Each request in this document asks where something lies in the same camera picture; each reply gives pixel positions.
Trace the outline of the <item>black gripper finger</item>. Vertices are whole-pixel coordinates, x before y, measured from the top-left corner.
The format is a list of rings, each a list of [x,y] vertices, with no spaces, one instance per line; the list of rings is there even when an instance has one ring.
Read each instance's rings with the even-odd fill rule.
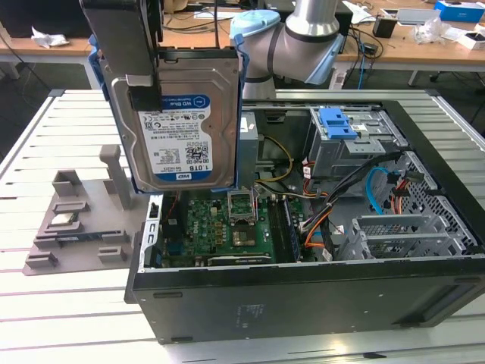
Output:
[[[125,76],[137,111],[160,111],[158,43],[163,1],[81,1],[111,71]]]

